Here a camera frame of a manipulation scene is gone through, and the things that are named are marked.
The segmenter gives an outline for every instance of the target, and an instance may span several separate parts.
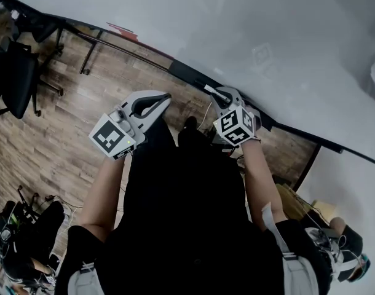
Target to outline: laminate floor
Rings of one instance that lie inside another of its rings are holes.
[[[81,30],[96,35],[80,26]],[[0,10],[0,40],[10,34],[10,15]],[[54,47],[56,34],[41,44],[35,43],[31,34],[23,33],[19,42],[32,46],[42,61]],[[104,33],[103,39],[136,52],[158,64],[168,67],[171,60],[152,50],[138,46],[112,34]],[[210,98],[196,88],[144,63],[130,55],[107,46],[98,45],[88,62],[88,76],[79,74],[79,68],[90,44],[68,32],[63,32],[63,55],[55,57],[43,75],[43,79],[65,91],[59,97],[49,89],[39,86],[36,117],[32,102],[22,120],[11,114],[0,117],[0,208],[7,200],[19,199],[16,189],[23,186],[23,194],[29,200],[39,193],[37,204],[46,195],[59,195],[74,206],[81,206],[97,173],[103,154],[88,139],[88,134],[101,115],[136,90],[156,89],[172,94],[172,103],[165,113],[165,120],[176,137],[188,116],[196,116],[201,122]],[[0,108],[4,104],[0,99]],[[202,125],[207,132],[216,118],[213,108]],[[290,180],[293,184],[304,169],[314,145],[297,136],[274,129],[259,132],[264,153],[273,174]],[[123,205],[130,157],[126,160],[119,205]],[[74,224],[81,209],[77,209],[71,221]],[[122,216],[120,209],[118,219]],[[62,255],[66,248],[69,220],[62,225],[57,237],[55,252]]]

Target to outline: white cable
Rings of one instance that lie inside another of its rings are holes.
[[[212,105],[212,102],[208,105],[208,108],[207,108],[207,111],[205,112],[204,118],[202,119],[201,124],[199,125],[199,127],[197,129],[201,128],[202,124],[204,123],[204,120],[205,120],[205,118],[208,114],[208,111],[210,110],[211,105]]]
[[[70,219],[70,223],[69,223],[69,227],[67,227],[63,232],[60,232],[57,236],[63,234],[64,232],[66,232],[66,231],[71,227],[71,222],[73,221],[73,216],[74,216],[75,212],[77,211],[77,209],[79,209],[79,208],[82,208],[82,207],[81,207],[81,206],[77,207],[77,208],[74,210],[74,212],[72,213],[72,215],[71,215],[71,219]]]
[[[348,251],[349,253],[351,253],[357,259],[358,264],[360,265],[360,267],[363,267],[362,262],[360,260],[360,257],[358,257],[353,251],[348,250],[348,249],[343,249],[342,251]]]

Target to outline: fiducial marker cube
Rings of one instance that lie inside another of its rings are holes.
[[[97,122],[89,138],[104,154],[114,160],[136,149],[136,141],[106,114]]]
[[[238,146],[255,137],[255,115],[241,105],[216,120],[213,124],[222,139]]]

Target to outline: person's arm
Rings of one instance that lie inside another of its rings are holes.
[[[346,228],[346,222],[340,217],[333,218],[330,222],[330,228],[335,230],[335,232],[341,236]]]
[[[267,203],[271,203],[275,223],[285,221],[287,218],[260,142],[248,140],[242,144],[242,151],[245,158],[245,186],[250,214],[252,221],[264,231],[266,227],[261,210]]]
[[[47,275],[52,274],[52,270],[50,267],[47,267],[46,265],[42,264],[41,262],[37,261],[36,259],[30,258],[33,262],[34,269],[37,271],[40,271],[42,273],[45,273]]]
[[[102,242],[114,229],[124,163],[104,159],[82,208],[79,224]]]

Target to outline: black shirt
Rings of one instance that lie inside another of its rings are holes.
[[[295,220],[277,227],[290,250],[312,263],[326,294],[330,273],[304,229]],[[175,148],[133,156],[120,224],[105,244],[70,228],[56,294],[67,293],[83,262],[95,262],[105,294],[228,287],[283,294],[282,254],[272,233],[249,222],[238,167],[222,154],[197,161]]]

